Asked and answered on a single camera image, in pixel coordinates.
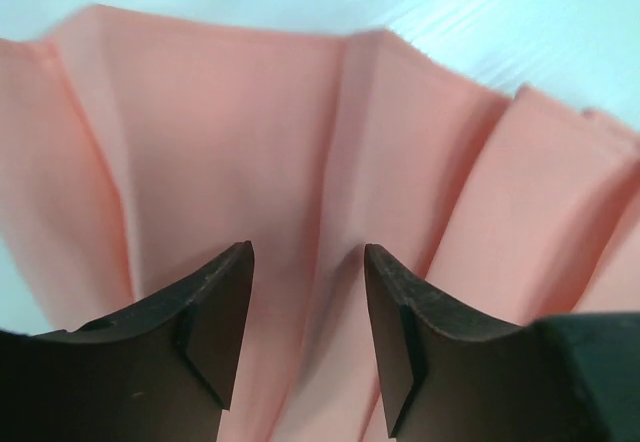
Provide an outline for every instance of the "light blue background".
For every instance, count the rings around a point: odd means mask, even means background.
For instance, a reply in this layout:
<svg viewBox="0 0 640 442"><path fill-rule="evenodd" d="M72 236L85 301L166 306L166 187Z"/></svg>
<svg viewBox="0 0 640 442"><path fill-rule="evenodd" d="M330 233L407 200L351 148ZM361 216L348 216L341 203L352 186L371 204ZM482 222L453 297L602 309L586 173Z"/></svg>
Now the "light blue background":
<svg viewBox="0 0 640 442"><path fill-rule="evenodd" d="M296 31L386 25L482 83L513 92L531 82L640 128L640 0L0 0L0 37L37 37L94 2ZM0 327L49 329L2 246Z"/></svg>

